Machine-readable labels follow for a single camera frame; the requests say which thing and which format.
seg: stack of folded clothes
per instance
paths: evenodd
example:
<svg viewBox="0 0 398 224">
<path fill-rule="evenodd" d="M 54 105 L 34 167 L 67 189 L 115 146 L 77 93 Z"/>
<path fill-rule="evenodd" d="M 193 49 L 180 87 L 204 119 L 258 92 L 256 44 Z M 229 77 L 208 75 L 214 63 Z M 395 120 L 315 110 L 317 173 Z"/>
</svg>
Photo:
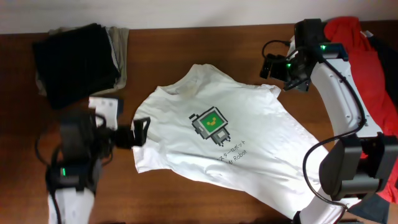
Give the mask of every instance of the stack of folded clothes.
<svg viewBox="0 0 398 224">
<path fill-rule="evenodd" d="M 98 24 L 51 35 L 34 43 L 33 51 L 39 89 L 45 89 L 53 109 L 64 108 L 100 91 L 115 89 L 120 83 L 121 72 L 113 41 L 107 28 Z"/>
</svg>

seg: brown wooden surface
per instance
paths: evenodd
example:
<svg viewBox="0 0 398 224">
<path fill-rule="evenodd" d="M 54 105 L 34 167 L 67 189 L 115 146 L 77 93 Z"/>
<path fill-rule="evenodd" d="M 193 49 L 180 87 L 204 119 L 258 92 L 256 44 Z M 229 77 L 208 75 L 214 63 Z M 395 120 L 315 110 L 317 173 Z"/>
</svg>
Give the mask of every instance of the brown wooden surface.
<svg viewBox="0 0 398 224">
<path fill-rule="evenodd" d="M 367 22 L 369 29 L 395 48 L 398 22 Z M 140 103 L 156 86 L 175 83 L 194 63 L 210 63 L 238 82 L 275 84 L 259 77 L 261 47 L 272 39 L 289 40 L 293 25 L 131 30 L 127 85 L 113 95 L 125 100 L 120 124 L 129 124 Z M 33 143 L 57 114 L 37 94 L 31 43 L 46 34 L 0 35 L 0 222 L 45 223 L 48 219 L 45 166 Z M 274 44 L 274 54 L 287 47 Z M 284 92 L 279 101 L 317 139 L 333 134 L 317 90 Z M 55 128 L 40 145 L 49 158 L 58 142 Z M 115 150 L 99 182 L 90 223 L 239 223 L 284 218 L 244 192 L 194 182 L 170 170 L 138 174 L 129 151 Z"/>
</svg>

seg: white cloth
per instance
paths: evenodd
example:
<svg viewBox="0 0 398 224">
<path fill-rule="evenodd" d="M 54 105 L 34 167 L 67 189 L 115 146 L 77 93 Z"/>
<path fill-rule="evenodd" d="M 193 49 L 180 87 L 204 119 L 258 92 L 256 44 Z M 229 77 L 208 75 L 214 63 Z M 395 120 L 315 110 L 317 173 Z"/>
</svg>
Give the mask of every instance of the white cloth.
<svg viewBox="0 0 398 224">
<path fill-rule="evenodd" d="M 95 113 L 104 116 L 106 127 L 116 130 L 118 128 L 118 103 L 114 98 L 104 98 L 91 96 L 88 98 L 88 107 L 95 109 Z M 103 121 L 95 118 L 97 126 L 101 126 Z"/>
<path fill-rule="evenodd" d="M 245 85 L 212 65 L 194 65 L 138 107 L 134 119 L 151 118 L 146 144 L 132 149 L 138 172 L 172 169 L 243 190 L 293 218 L 314 197 L 302 161 L 318 141 L 279 103 L 279 93 L 276 86 Z M 315 189 L 326 154 L 320 147 L 308 160 Z"/>
</svg>

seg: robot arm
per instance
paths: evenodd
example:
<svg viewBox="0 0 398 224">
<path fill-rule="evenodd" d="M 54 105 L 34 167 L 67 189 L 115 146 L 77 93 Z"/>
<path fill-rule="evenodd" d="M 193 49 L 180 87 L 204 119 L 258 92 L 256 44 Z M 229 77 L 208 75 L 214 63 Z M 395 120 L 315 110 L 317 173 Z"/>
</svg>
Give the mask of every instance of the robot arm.
<svg viewBox="0 0 398 224">
<path fill-rule="evenodd" d="M 97 127 L 98 117 L 102 125 Z M 74 111 L 64 117 L 60 122 L 62 146 L 54 150 L 45 175 L 49 224 L 88 223 L 102 167 L 110 162 L 113 147 L 142 146 L 149 124 L 150 118 L 137 119 L 133 121 L 133 130 L 130 126 L 113 130 L 106 127 L 105 118 L 97 114 Z M 37 149 L 39 140 L 35 149 L 41 158 Z M 57 160 L 60 151 L 61 161 Z M 108 162 L 102 163 L 102 159 L 109 156 Z"/>
<path fill-rule="evenodd" d="M 270 72 L 284 81 L 284 90 L 308 91 L 313 82 L 338 136 L 331 138 L 336 144 L 320 164 L 321 189 L 316 192 L 307 182 L 316 197 L 296 214 L 294 223 L 338 222 L 343 210 L 383 190 L 398 155 L 397 139 L 382 134 L 363 104 L 344 47 L 328 43 L 323 27 L 320 19 L 297 23 L 294 50 L 287 57 L 267 55 L 261 72 L 263 78 Z"/>
</svg>

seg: black cable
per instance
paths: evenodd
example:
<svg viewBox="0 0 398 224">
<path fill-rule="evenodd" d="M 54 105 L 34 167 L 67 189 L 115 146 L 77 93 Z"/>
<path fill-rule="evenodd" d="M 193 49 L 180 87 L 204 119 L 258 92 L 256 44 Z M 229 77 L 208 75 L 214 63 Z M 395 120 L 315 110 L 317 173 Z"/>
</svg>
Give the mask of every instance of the black cable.
<svg viewBox="0 0 398 224">
<path fill-rule="evenodd" d="M 338 224 L 339 221 L 343 218 L 344 214 L 346 213 L 346 209 L 343 209 L 339 217 L 336 219 L 336 221 L 333 224 Z"/>
<path fill-rule="evenodd" d="M 48 169 L 50 169 L 50 167 L 51 167 L 50 164 L 45 159 L 43 159 L 43 157 L 40 155 L 40 151 L 39 151 L 40 139 L 42 138 L 42 135 L 45 134 L 46 132 L 47 132 L 47 128 L 45 128 L 42 132 L 40 132 L 38 138 L 36 139 L 36 141 L 35 141 L 35 153 L 36 153 L 36 157 L 39 159 L 39 161 L 42 162 L 44 165 L 46 165 Z M 55 151 L 59 152 L 59 150 L 60 150 L 60 146 L 57 146 Z M 54 156 L 54 154 L 52 156 L 52 161 L 53 160 L 55 160 L 55 161 L 57 160 L 57 158 Z M 50 196 L 52 198 L 52 202 L 54 204 L 55 212 L 57 213 L 57 223 L 58 224 L 62 224 L 62 222 L 61 222 L 61 212 L 60 212 L 60 209 L 58 207 L 57 200 L 55 199 L 55 192 L 54 191 L 50 191 L 49 193 L 50 193 Z"/>
<path fill-rule="evenodd" d="M 53 150 L 53 153 L 52 153 L 52 156 L 51 156 L 51 165 L 54 165 L 54 164 L 57 163 L 57 161 L 58 161 L 58 155 L 59 155 L 60 151 L 61 151 L 61 144 L 59 144 L 59 145 Z"/>
<path fill-rule="evenodd" d="M 58 207 L 57 199 L 55 199 L 55 192 L 50 192 L 52 202 L 54 203 L 55 212 L 57 213 L 57 223 L 62 224 L 61 221 L 61 212 L 60 208 Z"/>
<path fill-rule="evenodd" d="M 110 155 L 109 159 L 106 162 L 102 163 L 102 166 L 104 167 L 104 166 L 108 165 L 110 162 L 112 162 L 112 159 L 113 159 L 113 151 L 111 151 L 111 155 Z"/>
<path fill-rule="evenodd" d="M 47 128 L 45 128 L 42 132 L 40 132 L 38 138 L 36 139 L 36 141 L 35 141 L 35 153 L 36 153 L 36 157 L 39 159 L 39 161 L 42 162 L 47 167 L 49 167 L 50 164 L 45 159 L 43 159 L 43 157 L 40 155 L 40 151 L 39 151 L 40 139 L 42 138 L 42 135 L 44 133 L 46 133 L 46 132 L 47 132 Z"/>
<path fill-rule="evenodd" d="M 342 137 L 349 136 L 349 135 L 351 135 L 351 134 L 357 133 L 357 132 L 358 132 L 359 130 L 361 130 L 362 127 L 366 124 L 366 118 L 365 118 L 365 112 L 364 112 L 364 109 L 363 109 L 363 107 L 362 107 L 362 104 L 361 104 L 361 102 L 360 102 L 360 100 L 359 100 L 357 94 L 355 93 L 353 87 L 348 83 L 347 79 L 346 79 L 334 66 L 332 66 L 326 59 L 324 59 L 323 56 L 318 55 L 318 61 L 319 61 L 320 63 L 325 63 L 325 65 L 326 65 L 330 70 L 332 70 L 332 71 L 338 76 L 338 78 L 346 85 L 348 91 L 351 93 L 352 97 L 353 97 L 354 100 L 355 100 L 355 103 L 356 103 L 356 105 L 357 105 L 357 107 L 358 107 L 358 109 L 359 109 L 359 113 L 361 114 L 361 121 L 359 122 L 357 128 L 355 128 L 355 129 L 353 129 L 353 130 L 351 130 L 351 131 L 348 131 L 347 133 L 339 134 L 339 135 L 337 135 L 337 136 L 333 136 L 333 137 L 331 137 L 331 138 L 328 138 L 328 139 L 326 139 L 326 140 L 323 140 L 323 141 L 321 141 L 321 142 L 318 142 L 316 145 L 312 146 L 312 147 L 307 151 L 307 153 L 306 153 L 305 156 L 304 156 L 304 160 L 303 160 L 303 175 L 304 175 L 304 179 L 305 179 L 305 181 L 306 181 L 308 187 L 310 188 L 310 190 L 315 194 L 315 196 L 317 196 L 320 200 L 322 200 L 322 201 L 324 201 L 324 202 L 326 202 L 326 203 L 329 203 L 329 204 L 332 204 L 332 205 L 337 205 L 337 206 L 343 207 L 343 211 L 342 211 L 341 215 L 339 216 L 339 218 L 338 218 L 337 221 L 335 222 L 335 223 L 338 223 L 338 221 L 343 217 L 345 211 L 348 210 L 348 207 L 347 207 L 347 205 L 345 205 L 345 204 L 343 204 L 343 203 L 334 202 L 334 201 L 331 201 L 331 200 L 325 198 L 324 196 L 320 195 L 320 194 L 311 186 L 311 183 L 310 183 L 310 181 L 309 181 L 309 179 L 308 179 L 308 175 L 307 175 L 307 160 L 308 160 L 308 157 L 310 156 L 310 154 L 311 154 L 316 148 L 318 148 L 319 146 L 322 146 L 322 145 L 324 145 L 324 144 L 326 144 L 326 143 L 332 142 L 332 141 L 337 140 L 337 139 L 339 139 L 339 138 L 342 138 Z"/>
<path fill-rule="evenodd" d="M 270 41 L 266 42 L 266 44 L 264 44 L 264 46 L 262 46 L 262 50 L 261 50 L 262 57 L 267 58 L 266 55 L 265 55 L 265 53 L 264 53 L 264 50 L 265 50 L 266 47 L 267 47 L 269 44 L 271 44 L 271 43 L 282 43 L 282 44 L 284 44 L 285 46 L 289 46 L 289 45 L 290 45 L 290 41 L 284 41 L 284 40 L 270 40 Z"/>
</svg>

